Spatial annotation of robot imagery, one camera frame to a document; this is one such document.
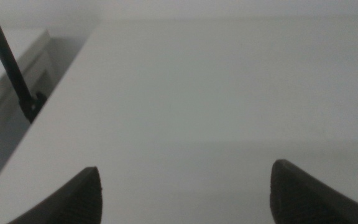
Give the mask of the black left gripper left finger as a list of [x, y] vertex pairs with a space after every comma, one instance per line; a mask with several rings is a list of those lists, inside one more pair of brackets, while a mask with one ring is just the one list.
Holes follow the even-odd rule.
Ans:
[[103, 213], [97, 167], [86, 167], [39, 204], [11, 221], [13, 224], [100, 224]]

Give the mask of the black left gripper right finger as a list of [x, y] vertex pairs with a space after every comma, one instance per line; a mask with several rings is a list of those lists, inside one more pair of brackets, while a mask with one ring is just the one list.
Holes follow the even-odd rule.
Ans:
[[358, 202], [285, 159], [272, 166], [270, 211], [275, 223], [358, 223]]

